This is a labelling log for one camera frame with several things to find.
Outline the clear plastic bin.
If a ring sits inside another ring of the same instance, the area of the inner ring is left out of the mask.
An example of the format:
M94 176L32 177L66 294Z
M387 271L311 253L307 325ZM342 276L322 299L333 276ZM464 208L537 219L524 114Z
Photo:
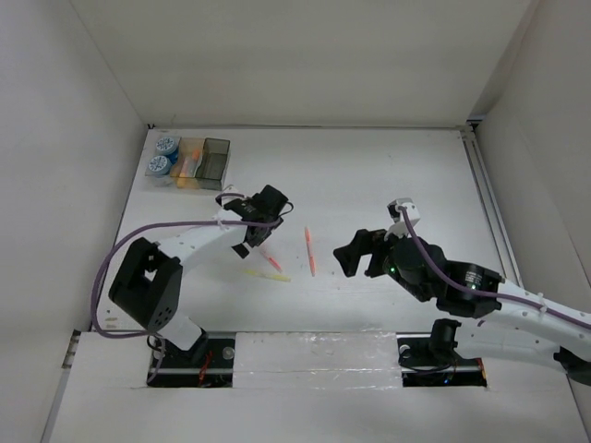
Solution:
M165 136L157 139L149 158L145 176L154 186L172 186L173 171L179 157L181 137Z

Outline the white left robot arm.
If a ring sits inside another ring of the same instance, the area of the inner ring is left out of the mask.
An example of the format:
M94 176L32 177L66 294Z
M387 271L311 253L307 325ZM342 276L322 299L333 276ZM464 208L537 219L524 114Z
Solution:
M208 333L179 310L184 274L222 252L247 257L294 208L270 185L251 197L222 193L216 203L220 209L209 220L167 224L185 227L182 233L157 242L134 240L108 291L109 299L158 338L166 353L189 366L204 359Z

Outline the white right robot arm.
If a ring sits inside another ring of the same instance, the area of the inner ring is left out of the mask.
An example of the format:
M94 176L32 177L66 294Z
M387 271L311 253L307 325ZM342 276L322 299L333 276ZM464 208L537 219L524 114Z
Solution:
M369 278L388 276L420 303L445 313L417 344L404 344L399 362L425 377L460 360L498 358L550 367L590 383L590 316L544 302L491 269L447 259L420 237L383 230L356 232L333 251L344 275L369 258Z

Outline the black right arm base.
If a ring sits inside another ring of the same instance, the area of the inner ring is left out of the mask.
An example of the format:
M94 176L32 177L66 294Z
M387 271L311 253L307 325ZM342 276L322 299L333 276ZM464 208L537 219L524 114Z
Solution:
M397 333L398 365L404 388L488 386L480 358L464 358L455 335L462 324L438 319L429 333Z

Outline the yellow thin pen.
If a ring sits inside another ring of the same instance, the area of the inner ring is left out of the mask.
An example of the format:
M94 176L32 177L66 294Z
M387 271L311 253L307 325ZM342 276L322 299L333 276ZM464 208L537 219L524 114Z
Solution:
M249 276L253 276L253 277L257 277L257 278L261 278L261 279L265 279L265 280L270 280L270 281L280 281L280 282L290 282L291 281L291 279L289 277L284 276L282 274L270 274L270 273L255 271L255 270L251 270L251 269L245 270L244 273Z

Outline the grey translucent bin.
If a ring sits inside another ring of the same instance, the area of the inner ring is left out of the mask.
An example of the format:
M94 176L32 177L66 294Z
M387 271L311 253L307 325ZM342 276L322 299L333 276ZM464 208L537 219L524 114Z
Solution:
M196 172L199 189L221 191L230 160L230 141L220 138L206 138L201 163Z

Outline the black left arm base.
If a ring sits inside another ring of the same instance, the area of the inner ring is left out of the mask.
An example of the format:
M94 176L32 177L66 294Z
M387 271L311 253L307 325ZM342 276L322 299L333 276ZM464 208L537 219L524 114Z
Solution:
M169 341L149 336L151 359L146 383L162 389L229 389L233 386L235 332L209 332L198 343L197 357L184 352Z

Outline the aluminium side rail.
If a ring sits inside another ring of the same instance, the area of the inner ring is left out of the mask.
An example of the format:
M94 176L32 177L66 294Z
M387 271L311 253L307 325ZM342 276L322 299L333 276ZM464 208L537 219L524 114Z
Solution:
M523 279L521 272L513 253L513 248L501 216L500 207L496 200L492 183L488 177L488 172L478 145L473 123L468 121L463 126L460 126L459 132L476 182L477 193L485 213L488 229L492 235L499 256L503 274L510 280L516 282L519 286L522 286Z

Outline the pink thin pen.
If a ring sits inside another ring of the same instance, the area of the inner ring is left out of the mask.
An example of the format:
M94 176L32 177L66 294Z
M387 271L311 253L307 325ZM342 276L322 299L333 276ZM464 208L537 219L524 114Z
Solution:
M264 247L259 248L259 253L278 273L283 272L279 262Z

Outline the green-capped highlighter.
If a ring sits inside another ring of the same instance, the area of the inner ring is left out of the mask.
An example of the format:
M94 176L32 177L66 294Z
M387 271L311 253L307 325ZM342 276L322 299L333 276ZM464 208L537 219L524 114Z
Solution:
M203 150L202 150L202 155L201 155L201 158L200 158L198 161L194 161L194 160L193 160L193 162L194 162L194 166L193 166L193 175L194 175L194 176L196 176L196 175L198 174L198 170L199 170L199 167L200 167L200 166L201 166L201 164L202 164L202 161L203 161Z

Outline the orange thin pen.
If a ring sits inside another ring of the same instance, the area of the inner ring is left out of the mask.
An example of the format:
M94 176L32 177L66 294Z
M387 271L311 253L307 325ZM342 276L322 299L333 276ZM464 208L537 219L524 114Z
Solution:
M315 261L315 257L314 257L314 253L313 253L313 249L312 249L311 233L310 233L310 230L308 229L307 226L305 226L305 228L304 228L304 237L305 237L305 243L306 243L306 249L307 249L307 255L308 255L308 265L309 265L309 269L310 269L310 274L312 277L315 277L316 276L316 261Z

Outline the pink yellow-capped highlighter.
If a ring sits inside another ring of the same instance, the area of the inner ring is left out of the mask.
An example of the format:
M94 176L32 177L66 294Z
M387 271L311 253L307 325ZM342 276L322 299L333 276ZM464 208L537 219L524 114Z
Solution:
M194 162L190 157L186 157L183 160L183 163L181 165L180 168L180 172L178 177L179 178L191 178L194 177L193 175L193 166L194 166Z

